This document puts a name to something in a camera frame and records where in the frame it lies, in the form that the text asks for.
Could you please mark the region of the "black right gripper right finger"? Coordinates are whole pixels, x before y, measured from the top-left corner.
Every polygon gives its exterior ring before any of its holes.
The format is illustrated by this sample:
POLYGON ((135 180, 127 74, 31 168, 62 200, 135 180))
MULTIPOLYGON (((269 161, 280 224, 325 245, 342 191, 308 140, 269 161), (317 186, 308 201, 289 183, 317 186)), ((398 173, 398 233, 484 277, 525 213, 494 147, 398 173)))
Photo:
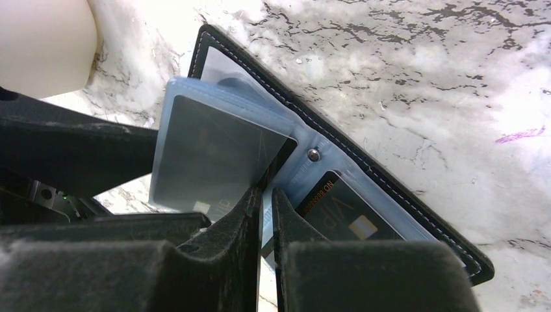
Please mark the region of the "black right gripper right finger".
POLYGON ((272 192, 280 311, 478 311, 465 271, 439 242, 329 241, 272 192))

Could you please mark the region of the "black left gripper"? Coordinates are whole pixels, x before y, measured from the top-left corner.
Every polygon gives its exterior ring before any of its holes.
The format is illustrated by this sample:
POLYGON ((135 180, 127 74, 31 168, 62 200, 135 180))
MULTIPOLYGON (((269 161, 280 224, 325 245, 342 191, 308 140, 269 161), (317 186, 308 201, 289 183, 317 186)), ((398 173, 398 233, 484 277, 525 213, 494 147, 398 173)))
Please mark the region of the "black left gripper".
POLYGON ((211 222, 201 213, 112 214, 78 198, 150 174, 157 133, 2 88, 1 241, 178 245, 207 229, 211 222))

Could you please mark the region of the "black leather card holder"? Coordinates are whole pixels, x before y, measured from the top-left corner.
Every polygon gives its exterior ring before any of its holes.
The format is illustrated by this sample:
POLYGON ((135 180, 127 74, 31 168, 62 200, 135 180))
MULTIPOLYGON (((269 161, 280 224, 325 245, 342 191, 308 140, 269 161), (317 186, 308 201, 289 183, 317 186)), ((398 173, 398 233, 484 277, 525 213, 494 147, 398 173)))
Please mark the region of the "black leather card holder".
MULTIPOLYGON (((296 211, 321 177, 334 171, 340 172, 343 182, 403 240, 445 243, 454 251, 473 285, 493 278, 494 265, 483 252, 213 25, 200 27, 188 75, 173 77, 166 86, 151 182, 177 96, 214 107, 297 142, 296 149, 268 186, 260 189, 264 200, 261 252, 270 265, 275 263, 272 192, 282 190, 296 211)), ((152 189, 150 186, 149 201, 155 205, 151 202, 152 189)))

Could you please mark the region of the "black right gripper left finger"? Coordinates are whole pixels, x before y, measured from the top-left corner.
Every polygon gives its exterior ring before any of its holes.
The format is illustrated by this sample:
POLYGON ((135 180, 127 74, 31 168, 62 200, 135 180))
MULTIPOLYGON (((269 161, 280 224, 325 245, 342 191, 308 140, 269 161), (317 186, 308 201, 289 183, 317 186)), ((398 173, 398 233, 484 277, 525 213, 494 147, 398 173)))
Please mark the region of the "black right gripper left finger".
POLYGON ((255 311, 262 206, 3 226, 1 310, 255 311))

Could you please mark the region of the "black VIP card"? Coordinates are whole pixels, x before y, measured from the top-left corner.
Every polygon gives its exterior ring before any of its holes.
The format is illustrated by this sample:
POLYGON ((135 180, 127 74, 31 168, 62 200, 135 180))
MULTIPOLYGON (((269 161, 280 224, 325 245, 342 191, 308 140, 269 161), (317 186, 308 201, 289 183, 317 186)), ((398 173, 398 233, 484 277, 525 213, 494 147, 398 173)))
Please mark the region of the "black VIP card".
POLYGON ((340 172, 327 171, 296 212, 331 241, 404 239, 343 182, 340 172))

